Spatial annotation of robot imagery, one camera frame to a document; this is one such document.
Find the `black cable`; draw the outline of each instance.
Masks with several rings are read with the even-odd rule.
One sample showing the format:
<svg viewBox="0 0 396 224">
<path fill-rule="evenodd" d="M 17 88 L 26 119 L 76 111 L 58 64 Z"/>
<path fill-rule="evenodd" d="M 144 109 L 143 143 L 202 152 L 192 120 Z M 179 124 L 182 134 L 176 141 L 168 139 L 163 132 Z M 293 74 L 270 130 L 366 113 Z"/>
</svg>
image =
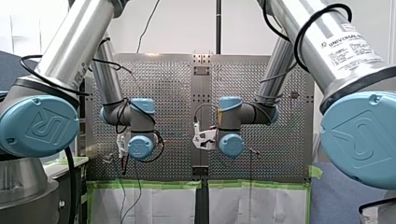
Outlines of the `black cable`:
<svg viewBox="0 0 396 224">
<path fill-rule="evenodd" d="M 267 0 L 264 0 L 264 6 L 262 6 L 262 14 L 264 16 L 264 20 L 265 23 L 267 23 L 267 26 L 277 35 L 279 35 L 280 37 L 282 37 L 284 40 L 289 41 L 289 38 L 285 35 L 283 35 L 281 32 L 279 32 L 270 22 L 270 20 L 268 19 L 268 14 L 267 14 Z"/>
<path fill-rule="evenodd" d="M 279 77 L 286 76 L 286 75 L 287 75 L 289 72 L 291 72 L 291 70 L 293 70 L 296 66 L 297 66 L 297 63 L 294 63 L 286 72 L 284 72 L 284 73 L 282 73 L 282 74 L 280 74 L 280 75 L 276 75 L 276 76 L 274 76 L 274 77 L 268 77 L 268 78 L 266 78 L 266 79 L 263 79 L 263 80 L 260 81 L 260 83 L 267 82 L 267 81 L 271 81 L 271 80 L 277 79 L 277 78 L 279 78 Z"/>
<path fill-rule="evenodd" d="M 128 210 L 126 210 L 125 214 L 123 215 L 122 219 L 121 219 L 121 223 L 123 222 L 123 220 L 125 219 L 126 215 L 129 213 L 129 211 L 131 211 L 135 205 L 137 205 L 137 203 L 139 202 L 140 198 L 142 197 L 142 185 L 140 184 L 140 178 L 139 178 L 139 173 L 137 172 L 137 168 L 136 168 L 136 161 L 134 162 L 134 173 L 136 175 L 136 179 L 137 179 L 137 184 L 139 185 L 139 196 L 137 197 L 137 200 L 134 202 L 134 204 L 132 204 L 132 206 L 130 208 L 128 208 Z"/>
<path fill-rule="evenodd" d="M 352 22 L 352 10 L 350 9 L 350 7 L 348 7 L 345 4 L 342 3 L 335 3 L 335 4 L 331 4 L 326 6 L 325 8 L 323 8 L 322 10 L 319 10 L 317 12 L 315 12 L 310 18 L 309 20 L 302 26 L 302 28 L 300 29 L 300 31 L 298 32 L 297 36 L 296 36 L 296 40 L 294 41 L 294 49 L 293 49 L 293 53 L 294 53 L 294 57 L 296 59 L 296 62 L 298 65 L 300 65 L 300 67 L 302 67 L 306 72 L 309 73 L 308 68 L 305 66 L 305 64 L 303 64 L 301 58 L 300 58 L 300 54 L 299 54 L 299 50 L 300 50 L 300 45 L 301 42 L 304 38 L 305 33 L 307 32 L 307 30 L 309 29 L 309 27 L 317 20 L 319 19 L 323 14 L 328 13 L 328 12 L 332 12 L 334 11 L 336 8 L 341 8 L 343 10 L 346 11 L 347 13 L 347 19 L 349 22 Z M 283 35 L 282 33 L 280 33 L 269 21 L 268 19 L 268 15 L 267 15 L 267 0 L 264 0 L 264 5 L 262 7 L 262 12 L 263 12 L 263 16 L 264 16 L 264 20 L 267 23 L 268 27 L 274 32 L 276 33 L 279 37 L 290 41 L 290 39 Z"/>
<path fill-rule="evenodd" d="M 297 64 L 300 65 L 300 67 L 302 67 L 308 73 L 309 73 L 308 68 L 305 66 L 305 64 L 303 64 L 303 62 L 299 56 L 300 55 L 299 49 L 300 49 L 301 41 L 303 40 L 306 31 L 317 19 L 319 19 L 325 13 L 334 11 L 336 8 L 341 8 L 341 9 L 345 10 L 347 13 L 347 16 L 348 16 L 348 18 L 347 18 L 348 21 L 352 22 L 352 10 L 350 9 L 350 7 L 348 7 L 347 5 L 342 4 L 342 3 L 335 3 L 335 4 L 328 5 L 325 8 L 323 8 L 322 10 L 315 12 L 309 18 L 309 20 L 303 25 L 303 27 L 300 29 L 300 31 L 298 32 L 298 34 L 296 36 L 296 40 L 294 42 L 294 57 L 296 59 Z"/>
<path fill-rule="evenodd" d="M 110 37 L 106 37 L 105 39 L 103 39 L 103 40 L 100 42 L 98 48 L 102 47 L 103 44 L 105 44 L 107 41 L 110 41 L 110 40 L 111 40 Z"/>
<path fill-rule="evenodd" d="M 126 156 L 126 161 L 125 161 L 125 164 L 123 166 L 122 175 L 126 175 L 126 170 L 128 169 L 128 162 L 129 162 L 129 155 Z"/>
<path fill-rule="evenodd" d="M 123 106 L 119 107 L 119 110 L 117 111 L 117 122 L 116 122 L 116 133 L 117 134 L 121 134 L 124 133 L 126 131 L 126 129 L 128 128 L 127 126 L 125 126 L 122 131 L 119 131 L 119 125 L 122 125 L 121 123 L 121 117 L 125 111 L 126 106 L 129 104 L 129 100 L 128 98 L 125 98 L 125 104 Z"/>
<path fill-rule="evenodd" d="M 132 106 L 134 106 L 134 108 L 136 108 L 138 111 L 140 111 L 141 113 L 143 113 L 144 115 L 146 115 L 149 119 L 151 119 L 151 122 L 155 125 L 155 119 L 146 111 L 144 111 L 142 108 L 140 108 L 139 106 L 137 106 L 136 104 L 134 104 L 134 102 L 130 101 L 129 102 Z"/>
<path fill-rule="evenodd" d="M 0 95 L 0 103 L 2 103 L 6 99 L 7 93 L 3 93 Z"/>
<path fill-rule="evenodd" d="M 70 213 L 69 213 L 69 224 L 75 223 L 76 217 L 76 198 L 77 198 L 77 180 L 76 170 L 73 161 L 73 155 L 70 147 L 64 150 L 67 158 L 67 165 L 69 167 L 69 178 L 70 178 Z"/>
<path fill-rule="evenodd" d="M 117 164 L 114 162 L 114 160 L 111 160 L 111 163 L 113 164 L 114 170 L 115 170 L 116 173 L 117 173 L 117 178 L 118 178 L 118 180 L 119 180 L 119 182 L 120 182 L 120 185 L 121 185 L 121 188 L 122 188 L 122 193 L 123 193 L 123 199 L 122 199 L 121 210 L 120 210 L 120 220 L 121 220 L 121 218 L 122 218 L 122 211 L 123 211 L 123 207 L 124 207 L 124 205 L 125 205 L 125 200 L 126 200 L 126 192 L 125 192 L 125 187 L 123 186 L 123 183 L 122 183 L 122 178 L 121 178 L 121 175 L 120 175 L 120 169 L 118 168 L 118 166 L 117 166 Z"/>
<path fill-rule="evenodd" d="M 163 138 L 160 136 L 160 132 L 158 132 L 157 130 L 154 130 L 154 133 L 157 135 L 158 143 L 161 143 L 163 145 L 160 153 L 155 158 L 153 158 L 149 161 L 143 161 L 143 160 L 138 160 L 138 161 L 143 162 L 143 163 L 154 162 L 154 161 L 158 160 L 161 157 L 161 155 L 163 154 L 163 151 L 165 150 L 165 142 L 163 141 Z"/>
<path fill-rule="evenodd" d="M 33 70 L 32 68 L 30 68 L 30 67 L 25 63 L 26 60 L 34 59 L 34 58 L 42 58 L 42 57 L 43 57 L 43 55 L 39 55 L 39 54 L 37 54 L 37 55 L 27 55 L 27 56 L 21 57 L 21 60 L 20 60 L 21 66 L 22 66 L 27 72 L 29 72 L 29 73 L 32 74 L 33 76 L 39 78 L 40 80 L 42 80 L 43 82 L 49 84 L 49 85 L 52 86 L 52 87 L 56 87 L 56 88 L 59 88 L 59 89 L 64 90 L 64 91 L 69 91 L 69 92 L 72 92 L 72 93 L 74 93 L 74 94 L 76 94 L 76 95 L 89 96 L 89 94 L 88 94 L 87 92 L 75 91 L 75 90 L 72 90 L 72 89 L 68 89 L 68 88 L 65 88 L 65 87 L 63 87 L 63 86 L 60 86 L 60 85 L 58 85 L 58 84 L 56 84 L 56 83 L 50 81 L 49 79 L 46 79 L 45 77 L 39 75 L 35 70 Z"/>
<path fill-rule="evenodd" d="M 142 33 L 142 34 L 140 35 L 140 37 L 139 37 L 139 44 L 138 44 L 138 46 L 137 46 L 137 51 L 136 51 L 136 53 L 139 53 L 140 46 L 141 46 L 141 44 L 142 44 L 143 36 L 146 34 L 146 31 L 147 31 L 148 28 L 149 28 L 149 23 L 150 23 L 150 21 L 151 21 L 152 16 L 154 15 L 154 12 L 155 12 L 155 10 L 157 9 L 157 6 L 158 6 L 159 3 L 160 3 L 160 0 L 157 0 L 157 2 L 155 3 L 154 9 L 152 9 L 151 15 L 149 15 L 149 17 L 148 17 L 148 22 L 146 23 L 145 30 L 143 31 L 143 33 Z"/>
</svg>

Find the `robotic arm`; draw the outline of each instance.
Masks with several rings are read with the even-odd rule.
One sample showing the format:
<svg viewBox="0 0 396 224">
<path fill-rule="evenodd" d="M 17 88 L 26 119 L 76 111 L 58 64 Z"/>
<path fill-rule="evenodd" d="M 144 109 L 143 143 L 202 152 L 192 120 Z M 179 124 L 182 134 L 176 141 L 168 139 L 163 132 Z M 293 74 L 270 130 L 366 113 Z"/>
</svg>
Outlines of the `robotic arm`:
<svg viewBox="0 0 396 224">
<path fill-rule="evenodd" d="M 294 68 L 292 44 L 282 38 L 276 45 L 270 59 L 264 79 L 256 93 L 255 101 L 243 103 L 237 96 L 219 99 L 219 128 L 200 132 L 199 122 L 194 122 L 192 142 L 197 148 L 213 150 L 217 147 L 226 156 L 235 158 L 245 149 L 240 136 L 242 124 L 267 124 L 277 121 L 276 105 L 282 97 L 289 71 Z"/>
<path fill-rule="evenodd" d="M 360 91 L 395 77 L 396 67 L 375 54 L 350 24 L 351 10 L 343 4 L 326 0 L 259 3 L 287 36 L 279 34 L 265 74 L 268 81 L 261 84 L 254 103 L 243 103 L 239 97 L 219 99 L 219 141 L 212 139 L 214 144 L 225 155 L 236 157 L 244 149 L 241 124 L 276 121 L 276 100 L 288 79 L 283 73 L 295 58 L 324 93 L 320 136 L 332 163 L 363 184 L 396 189 L 396 94 Z"/>
<path fill-rule="evenodd" d="M 78 134 L 77 95 L 88 66 L 96 59 L 112 61 L 102 41 L 110 21 L 126 1 L 77 1 L 37 65 L 36 76 L 19 78 L 0 104 L 0 150 L 17 157 L 46 157 L 70 145 Z M 101 117 L 111 125 L 131 126 L 128 145 L 133 158 L 150 155 L 154 141 L 154 102 L 122 96 L 116 71 L 93 63 L 104 104 Z"/>
<path fill-rule="evenodd" d="M 35 70 L 22 63 L 32 75 L 18 78 L 7 96 L 0 96 L 0 216 L 5 223 L 58 222 L 58 183 L 48 181 L 39 158 L 64 150 L 78 134 L 78 96 L 88 95 L 79 86 L 96 51 L 97 59 L 111 61 L 109 45 L 102 39 L 126 2 L 76 1 Z M 128 152 L 137 160 L 145 159 L 157 140 L 153 100 L 124 100 L 114 69 L 102 63 L 92 66 L 104 103 L 103 121 L 131 126 Z M 71 222 L 73 200 L 69 204 Z M 23 209 L 35 206 L 42 209 L 21 216 Z"/>
</svg>

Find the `metal frame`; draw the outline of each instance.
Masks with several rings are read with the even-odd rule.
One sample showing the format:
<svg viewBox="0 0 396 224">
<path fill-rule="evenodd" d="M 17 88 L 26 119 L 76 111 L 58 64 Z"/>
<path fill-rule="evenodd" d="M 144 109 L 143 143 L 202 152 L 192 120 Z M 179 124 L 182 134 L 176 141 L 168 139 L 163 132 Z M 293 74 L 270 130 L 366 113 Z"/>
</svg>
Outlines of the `metal frame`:
<svg viewBox="0 0 396 224">
<path fill-rule="evenodd" d="M 219 73 L 219 69 L 225 66 L 235 66 L 235 68 L 239 69 L 234 73 L 230 73 L 227 77 L 231 77 L 232 79 L 238 79 L 240 72 L 249 71 L 254 74 L 245 73 L 244 79 L 251 79 L 248 84 L 248 90 L 244 92 L 231 92 L 234 94 L 238 94 L 244 98 L 246 101 L 254 100 L 254 91 L 257 90 L 259 85 L 258 82 L 255 82 L 254 79 L 261 78 L 263 76 L 263 71 L 265 70 L 266 65 L 269 62 L 270 57 L 268 56 L 223 56 L 223 55 L 201 55 L 201 54 L 117 54 L 115 55 L 116 61 L 122 63 L 124 66 L 129 67 L 135 72 L 136 77 L 130 77 L 129 74 L 119 73 L 121 88 L 125 96 L 128 97 L 152 97 L 155 100 L 157 106 L 157 129 L 160 131 L 166 132 L 167 129 L 172 130 L 172 132 L 182 132 L 182 139 L 172 139 L 167 133 L 165 134 L 165 141 L 168 138 L 167 148 L 165 149 L 167 152 L 164 153 L 164 156 L 159 159 L 155 164 L 138 164 L 138 172 L 139 176 L 142 179 L 147 180 L 161 180 L 161 181 L 172 181 L 172 180 L 192 180 L 192 179 L 237 179 L 237 178 L 253 178 L 260 180 L 271 180 L 271 181 L 279 181 L 279 182 L 291 182 L 291 183 L 301 183 L 305 181 L 309 181 L 309 172 L 308 172 L 308 164 L 311 164 L 312 161 L 312 124 L 313 124 L 313 96 L 314 96 L 314 82 L 310 76 L 306 76 L 306 73 L 303 73 L 301 70 L 294 70 L 290 77 L 290 82 L 296 82 L 301 89 L 301 92 L 304 95 L 301 95 L 297 104 L 293 108 L 289 108 L 289 110 L 282 109 L 284 104 L 280 105 L 280 112 L 286 113 L 281 114 L 281 119 L 274 125 L 270 127 L 264 127 L 262 125 L 256 125 L 253 128 L 253 135 L 247 136 L 247 142 L 255 141 L 254 145 L 258 146 L 262 142 L 262 140 L 258 140 L 261 138 L 263 134 L 266 134 L 268 138 L 273 137 L 279 130 L 292 130 L 288 127 L 289 124 L 284 122 L 282 117 L 291 115 L 291 110 L 294 110 L 293 113 L 296 113 L 296 116 L 299 116 L 297 119 L 297 123 L 295 123 L 296 127 L 298 127 L 298 137 L 293 139 L 288 139 L 290 144 L 297 145 L 298 148 L 295 150 L 291 150 L 288 154 L 288 151 L 282 152 L 284 153 L 284 160 L 295 160 L 300 165 L 302 169 L 295 170 L 295 167 L 290 168 L 291 172 L 289 175 L 287 174 L 289 166 L 286 163 L 282 163 L 284 167 L 277 167 L 277 169 L 283 169 L 280 175 L 273 175 L 271 173 L 268 175 L 262 175 L 265 172 L 262 169 L 262 164 L 258 162 L 253 162 L 253 175 L 251 176 L 249 173 L 240 172 L 238 167 L 233 169 L 222 169 L 218 166 L 213 166 L 215 164 L 213 162 L 213 153 L 218 152 L 210 152 L 207 153 L 205 151 L 196 149 L 193 143 L 191 142 L 191 138 L 193 135 L 192 128 L 192 118 L 195 108 L 201 103 L 210 103 L 217 104 L 217 100 L 219 94 L 219 89 L 217 89 L 217 85 L 219 83 L 216 81 L 216 74 Z M 205 71 L 205 68 L 209 67 L 208 75 L 205 74 L 194 74 L 194 71 Z M 100 108 L 100 100 L 99 94 L 95 91 L 95 84 L 92 78 L 92 75 L 89 74 L 86 77 L 86 91 L 94 93 L 92 97 L 87 97 L 86 99 L 86 108 L 87 108 L 87 155 L 91 157 L 91 165 L 88 172 L 89 179 L 113 179 L 117 177 L 116 172 L 113 169 L 113 166 L 104 164 L 102 159 L 108 153 L 113 153 L 117 155 L 117 147 L 116 147 L 116 138 L 114 127 L 106 126 L 101 123 L 99 120 L 99 111 Z M 138 88 L 135 83 L 142 84 L 143 90 L 141 94 L 138 93 Z M 285 95 L 290 94 L 290 87 L 296 85 L 295 83 L 289 83 L 285 89 Z M 182 98 L 177 100 L 174 98 L 174 95 Z M 170 99 L 166 99 L 164 101 L 164 96 L 171 96 Z M 198 114 L 198 118 L 201 121 L 202 128 L 207 129 L 210 125 L 213 124 L 214 118 L 216 117 L 216 109 L 211 109 L 209 107 L 203 107 L 202 111 Z M 114 135 L 114 144 L 111 142 L 106 142 L 105 145 L 112 148 L 104 148 L 104 142 L 100 142 L 102 138 L 108 135 Z M 284 134 L 282 132 L 278 133 L 278 137 L 274 139 L 282 139 L 281 135 Z M 290 153 L 296 153 L 299 151 L 298 155 L 291 155 Z M 242 155 L 240 158 L 240 164 L 249 163 L 249 156 L 246 153 Z M 193 175 L 192 168 L 199 167 L 202 169 L 203 167 L 209 166 L 209 175 Z M 135 178 L 134 170 L 129 169 L 127 172 L 127 178 Z"/>
</svg>

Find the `pegboard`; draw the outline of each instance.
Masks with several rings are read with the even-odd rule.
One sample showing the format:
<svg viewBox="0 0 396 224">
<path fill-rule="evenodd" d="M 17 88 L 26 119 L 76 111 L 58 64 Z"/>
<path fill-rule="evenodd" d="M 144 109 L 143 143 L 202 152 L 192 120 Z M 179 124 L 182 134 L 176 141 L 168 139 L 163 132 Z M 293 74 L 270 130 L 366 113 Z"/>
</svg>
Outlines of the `pegboard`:
<svg viewBox="0 0 396 224">
<path fill-rule="evenodd" d="M 221 96 L 228 95 L 252 101 L 268 61 L 252 56 L 213 56 L 211 63 L 213 103 L 217 104 Z M 278 121 L 270 126 L 242 125 L 246 148 L 252 150 L 245 150 L 237 159 L 211 151 L 210 178 L 306 181 L 312 155 L 313 88 L 312 78 L 302 69 L 294 69 L 278 105 Z"/>
<path fill-rule="evenodd" d="M 205 62 L 209 67 L 208 76 L 194 74 L 198 64 L 194 55 L 119 54 L 116 58 L 133 71 L 132 75 L 119 72 L 124 96 L 154 99 L 156 129 L 165 140 L 165 152 L 159 160 L 136 165 L 140 178 L 191 180 L 193 165 L 208 165 L 212 179 L 252 177 L 301 182 L 308 178 L 306 165 L 311 162 L 314 87 L 311 78 L 301 70 L 292 72 L 276 124 L 242 127 L 247 147 L 260 151 L 262 158 L 250 158 L 246 151 L 233 161 L 218 152 L 207 154 L 193 146 L 193 112 L 200 99 L 216 104 L 221 96 L 239 95 L 245 101 L 252 101 L 269 57 L 211 56 Z M 103 159 L 110 153 L 118 155 L 115 127 L 99 118 L 102 102 L 92 76 L 86 77 L 86 86 L 87 91 L 92 92 L 92 97 L 86 99 L 87 154 L 91 158 L 88 178 L 113 179 L 120 175 L 120 167 L 107 164 Z M 297 99 L 290 98 L 293 91 L 298 92 Z M 216 111 L 211 109 L 204 109 L 199 116 L 203 123 L 212 123 L 215 117 Z M 133 165 L 130 160 L 126 177 L 136 178 Z"/>
</svg>

